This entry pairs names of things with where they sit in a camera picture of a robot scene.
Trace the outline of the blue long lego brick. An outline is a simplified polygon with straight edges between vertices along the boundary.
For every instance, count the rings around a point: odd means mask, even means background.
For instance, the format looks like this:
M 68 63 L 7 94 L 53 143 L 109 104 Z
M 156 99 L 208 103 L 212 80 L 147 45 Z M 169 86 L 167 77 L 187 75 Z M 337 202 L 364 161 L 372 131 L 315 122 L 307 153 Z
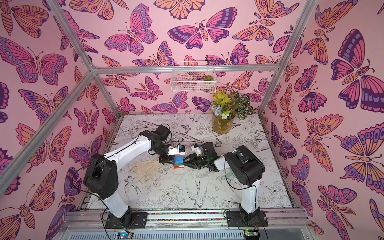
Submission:
M 175 164 L 184 164 L 184 158 L 183 157 L 174 157 L 173 160 L 175 162 L 174 165 Z

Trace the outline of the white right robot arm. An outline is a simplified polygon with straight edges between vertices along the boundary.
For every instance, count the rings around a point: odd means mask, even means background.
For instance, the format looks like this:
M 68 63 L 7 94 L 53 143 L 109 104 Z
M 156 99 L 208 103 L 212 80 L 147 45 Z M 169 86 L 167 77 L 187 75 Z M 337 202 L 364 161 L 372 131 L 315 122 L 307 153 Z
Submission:
M 229 187 L 242 193 L 238 211 L 225 210 L 229 227 L 267 227 L 266 213 L 258 204 L 260 183 L 265 172 L 262 161 L 246 146 L 219 156 L 211 142 L 192 146 L 193 153 L 183 160 L 184 166 L 200 170 L 223 172 Z

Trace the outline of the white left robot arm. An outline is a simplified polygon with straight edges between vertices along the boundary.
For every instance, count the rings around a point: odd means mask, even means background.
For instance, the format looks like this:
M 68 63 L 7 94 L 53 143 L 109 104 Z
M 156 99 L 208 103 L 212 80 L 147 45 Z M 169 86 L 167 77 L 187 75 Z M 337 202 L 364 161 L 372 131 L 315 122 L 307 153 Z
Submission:
M 160 125 L 154 131 L 139 133 L 135 140 L 113 152 L 92 155 L 84 185 L 103 201 L 114 217 L 126 219 L 130 216 L 130 207 L 118 191 L 120 169 L 145 152 L 152 152 L 159 157 L 156 165 L 173 164 L 173 157 L 168 155 L 169 147 L 165 144 L 170 134 L 169 128 Z

